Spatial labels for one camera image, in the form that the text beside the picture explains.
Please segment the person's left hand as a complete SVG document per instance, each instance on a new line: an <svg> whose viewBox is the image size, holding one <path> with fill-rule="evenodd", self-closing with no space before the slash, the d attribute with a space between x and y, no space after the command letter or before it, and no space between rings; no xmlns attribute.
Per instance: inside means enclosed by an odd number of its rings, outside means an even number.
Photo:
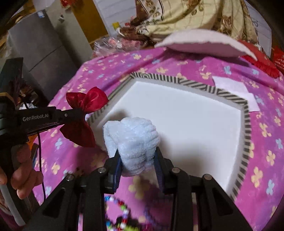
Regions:
<svg viewBox="0 0 284 231"><path fill-rule="evenodd" d="M17 149L16 159L20 165L11 177L11 185L22 200L29 196L33 188L43 183L43 174L33 169L31 150L28 144L24 144Z"/></svg>

